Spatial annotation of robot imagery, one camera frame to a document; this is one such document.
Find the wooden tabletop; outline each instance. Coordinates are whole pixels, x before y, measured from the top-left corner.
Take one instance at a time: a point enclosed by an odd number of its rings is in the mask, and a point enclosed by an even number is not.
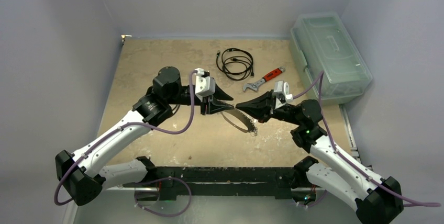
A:
[[[254,77],[240,82],[229,80],[216,68],[216,52],[239,48],[254,58]],[[188,75],[195,68],[210,71],[216,83],[240,103],[262,95],[274,87],[274,81],[285,80],[290,92],[304,90],[297,75],[295,63],[288,49],[288,40],[160,40],[126,39],[113,80],[99,134],[113,126],[133,104],[143,96],[158,71],[174,66],[181,72],[182,85],[188,84]],[[255,82],[268,72],[283,66],[285,72],[260,86],[256,93],[242,91],[244,83]],[[307,99],[303,96],[293,104]],[[323,107],[334,140],[350,152],[343,116],[339,106]],[[181,106],[176,115],[160,125],[169,130],[182,129],[190,116],[190,107]],[[202,116],[198,107],[192,125],[183,134],[167,135],[151,131],[137,139],[116,155],[109,164],[131,161],[138,156],[150,156],[157,166],[293,166],[307,156],[290,135],[296,128],[271,119],[256,123],[258,135],[243,133],[220,114]]]

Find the transparent plastic container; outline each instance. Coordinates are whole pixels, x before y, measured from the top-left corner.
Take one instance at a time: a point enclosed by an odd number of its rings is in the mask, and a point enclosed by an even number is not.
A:
[[[300,15],[290,50],[305,87],[324,70],[324,104],[344,104],[364,93],[373,77],[336,12]],[[308,93],[319,98],[319,84]]]

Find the white wall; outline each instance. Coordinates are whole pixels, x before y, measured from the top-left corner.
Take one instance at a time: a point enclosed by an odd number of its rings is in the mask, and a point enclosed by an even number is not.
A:
[[[374,80],[347,105],[362,160],[403,194],[444,203],[444,1],[351,0],[342,20]],[[442,223],[409,208],[394,223]]]
[[[95,137],[119,37],[102,0],[0,0],[1,223],[61,223],[54,157]]]
[[[301,13],[349,0],[105,0],[121,33],[153,37],[287,37]]]

